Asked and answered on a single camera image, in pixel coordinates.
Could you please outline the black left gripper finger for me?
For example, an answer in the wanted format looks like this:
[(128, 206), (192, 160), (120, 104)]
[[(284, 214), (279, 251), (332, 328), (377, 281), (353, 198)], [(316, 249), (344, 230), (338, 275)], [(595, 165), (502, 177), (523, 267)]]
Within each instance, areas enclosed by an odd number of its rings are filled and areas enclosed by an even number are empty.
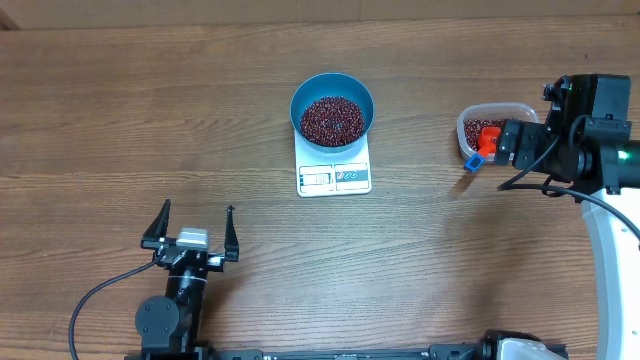
[(166, 199), (154, 221), (143, 233), (143, 241), (158, 241), (160, 238), (166, 236), (170, 219), (170, 208), (171, 201)]
[(239, 251), (239, 241), (237, 238), (235, 226), (234, 226), (234, 206), (229, 205), (226, 211), (226, 225), (225, 225), (225, 238), (224, 238), (224, 248), (226, 252), (238, 252)]

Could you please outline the red scoop with blue handle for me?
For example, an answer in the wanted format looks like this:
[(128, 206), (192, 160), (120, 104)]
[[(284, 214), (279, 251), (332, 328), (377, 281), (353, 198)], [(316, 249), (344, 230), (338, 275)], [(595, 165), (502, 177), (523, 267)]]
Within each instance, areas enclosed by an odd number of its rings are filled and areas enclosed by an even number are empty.
[(478, 151), (464, 164), (464, 169), (469, 173), (478, 171), (491, 154), (496, 153), (498, 137), (501, 134), (499, 127), (485, 127), (478, 138)]

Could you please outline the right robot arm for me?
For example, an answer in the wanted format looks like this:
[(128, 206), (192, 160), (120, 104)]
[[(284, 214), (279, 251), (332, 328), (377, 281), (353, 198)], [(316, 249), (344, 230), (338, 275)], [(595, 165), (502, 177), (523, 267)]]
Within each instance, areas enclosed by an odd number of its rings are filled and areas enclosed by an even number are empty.
[(628, 119), (626, 75), (564, 75), (545, 85), (544, 123), (509, 120), (495, 162), (518, 174), (499, 190), (525, 190), (531, 172), (546, 175), (535, 190), (570, 196), (582, 208), (593, 251), (599, 359), (639, 356), (639, 143)]

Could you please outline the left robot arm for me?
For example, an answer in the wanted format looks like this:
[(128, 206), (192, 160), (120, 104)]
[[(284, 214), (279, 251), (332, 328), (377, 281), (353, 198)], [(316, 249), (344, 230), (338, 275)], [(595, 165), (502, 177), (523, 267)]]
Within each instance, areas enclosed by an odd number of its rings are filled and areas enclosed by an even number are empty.
[(166, 200), (143, 233), (141, 247), (153, 252), (152, 262), (168, 271), (165, 294), (145, 300), (135, 325), (141, 336), (138, 359), (213, 359), (212, 346), (199, 338), (208, 275), (222, 272), (227, 262), (239, 260), (234, 207), (226, 210), (224, 251), (209, 250), (205, 229), (181, 229), (167, 235), (171, 202)]

